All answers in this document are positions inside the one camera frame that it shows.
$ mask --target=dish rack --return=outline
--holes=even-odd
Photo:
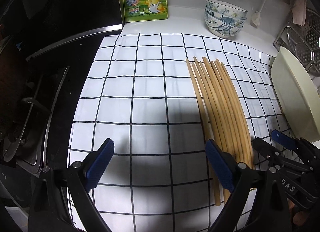
[[[282,39],[286,31],[287,42]],[[289,49],[301,62],[308,73],[320,77],[320,15],[306,9],[306,23],[293,23],[290,15],[288,24],[279,32],[273,46],[279,51],[281,46]]]

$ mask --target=white countertop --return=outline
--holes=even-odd
[[[126,23],[121,35],[133,33],[184,33],[215,37],[204,22],[204,10],[169,6],[168,14],[169,17],[166,20]],[[274,57],[278,53],[272,45],[275,40],[274,37],[249,24],[245,24],[238,35],[228,40],[250,46]]]

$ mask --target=white grid tablecloth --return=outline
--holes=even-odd
[[[90,196],[108,226],[123,232],[207,231],[215,206],[196,96],[185,58],[218,58],[230,74],[252,139],[290,135],[273,90],[272,57],[242,44],[187,34],[105,37],[84,84],[71,130],[68,166],[111,138],[115,154]],[[257,169],[268,162],[255,152]],[[250,214],[249,194],[237,229]],[[76,227],[84,229],[72,198]]]

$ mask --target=screw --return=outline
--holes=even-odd
[[[80,161],[75,161],[71,166],[73,167],[73,168],[79,168],[80,166],[81,166],[81,162]]]
[[[270,167],[269,171],[273,174],[275,174],[277,172],[277,170],[274,167]]]
[[[245,168],[247,168],[247,165],[245,163],[238,163],[238,167],[240,169],[245,169]]]
[[[50,167],[49,167],[49,166],[45,166],[45,167],[42,168],[42,171],[43,171],[44,173],[48,172],[49,170],[50,170]]]

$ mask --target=white brush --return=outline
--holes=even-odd
[[[252,23],[255,24],[257,27],[260,25],[261,11],[262,11],[263,6],[264,6],[265,3],[266,3],[266,0],[263,0],[259,11],[256,11],[256,12],[251,16]]]

